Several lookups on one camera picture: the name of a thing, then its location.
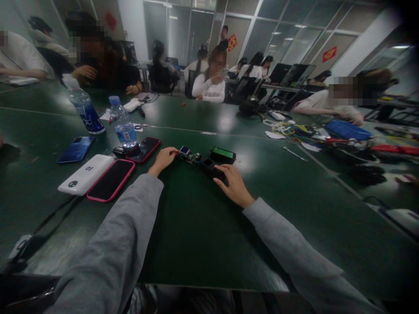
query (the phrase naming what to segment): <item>white power bank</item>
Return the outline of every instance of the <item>white power bank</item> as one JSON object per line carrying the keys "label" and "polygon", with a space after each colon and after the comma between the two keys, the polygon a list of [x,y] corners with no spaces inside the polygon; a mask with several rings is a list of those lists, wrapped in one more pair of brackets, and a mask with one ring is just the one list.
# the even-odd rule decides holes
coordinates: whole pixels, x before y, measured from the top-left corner
{"label": "white power bank", "polygon": [[113,157],[97,154],[65,180],[58,190],[83,196],[113,163]]}

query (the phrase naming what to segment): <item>pink phone case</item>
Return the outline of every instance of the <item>pink phone case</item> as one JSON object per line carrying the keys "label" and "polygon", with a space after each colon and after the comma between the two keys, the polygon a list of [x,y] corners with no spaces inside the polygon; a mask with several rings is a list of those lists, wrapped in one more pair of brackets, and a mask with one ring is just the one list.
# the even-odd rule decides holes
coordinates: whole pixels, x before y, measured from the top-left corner
{"label": "pink phone case", "polygon": [[[115,164],[115,163],[117,163],[117,162],[129,162],[129,163],[131,163],[132,164],[132,167],[131,167],[131,169],[128,171],[128,173],[127,173],[127,175],[124,177],[124,179],[121,181],[121,183],[118,185],[118,187],[116,188],[116,190],[115,190],[115,192],[112,194],[112,196],[109,198],[109,199],[107,199],[107,200],[103,200],[103,199],[100,199],[100,198],[94,198],[94,197],[91,197],[91,196],[89,196],[89,193],[90,193],[90,191],[95,187],[95,185],[96,185],[96,183],[98,183],[101,179],[102,179],[102,177],[113,167],[113,165]],[[119,192],[119,190],[122,188],[122,186],[124,185],[124,183],[125,183],[125,181],[128,179],[128,177],[131,175],[131,173],[134,171],[134,168],[135,168],[135,162],[133,162],[133,161],[130,161],[130,160],[125,160],[125,159],[118,159],[118,160],[115,160],[114,162],[113,162],[113,164],[109,167],[109,169],[108,170],[106,170],[106,172],[95,182],[95,184],[87,191],[87,194],[86,194],[86,197],[88,198],[88,199],[90,199],[90,200],[92,200],[92,201],[98,201],[98,202],[100,202],[100,203],[108,203],[108,202],[110,202],[111,200],[113,200],[114,198],[115,198],[115,196],[118,194],[118,192]]]}

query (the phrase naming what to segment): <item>blue container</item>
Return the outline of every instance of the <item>blue container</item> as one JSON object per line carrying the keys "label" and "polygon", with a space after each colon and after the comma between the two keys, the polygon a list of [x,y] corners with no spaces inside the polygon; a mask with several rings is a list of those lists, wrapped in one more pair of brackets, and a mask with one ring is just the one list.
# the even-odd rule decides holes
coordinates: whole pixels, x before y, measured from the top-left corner
{"label": "blue container", "polygon": [[339,120],[330,121],[329,124],[326,125],[326,129],[347,140],[350,138],[367,140],[373,135],[371,132],[365,131],[349,122]]}

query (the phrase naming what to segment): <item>gray sleeve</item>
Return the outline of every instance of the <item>gray sleeve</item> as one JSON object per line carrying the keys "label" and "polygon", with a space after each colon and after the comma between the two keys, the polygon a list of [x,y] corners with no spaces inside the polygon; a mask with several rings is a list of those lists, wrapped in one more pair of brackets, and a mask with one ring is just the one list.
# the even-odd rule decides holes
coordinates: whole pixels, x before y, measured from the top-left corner
{"label": "gray sleeve", "polygon": [[243,213],[316,313],[382,313],[341,276],[342,269],[261,198]]}
{"label": "gray sleeve", "polygon": [[121,313],[143,267],[163,183],[143,174],[58,282],[47,313]]}

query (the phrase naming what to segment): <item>bottle label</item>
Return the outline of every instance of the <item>bottle label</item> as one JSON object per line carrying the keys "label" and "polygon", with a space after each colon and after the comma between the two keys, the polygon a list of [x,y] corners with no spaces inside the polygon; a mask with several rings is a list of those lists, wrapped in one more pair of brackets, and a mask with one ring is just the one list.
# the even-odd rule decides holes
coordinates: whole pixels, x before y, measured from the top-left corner
{"label": "bottle label", "polygon": [[74,106],[89,132],[99,132],[104,129],[91,102],[85,105],[75,104]]}

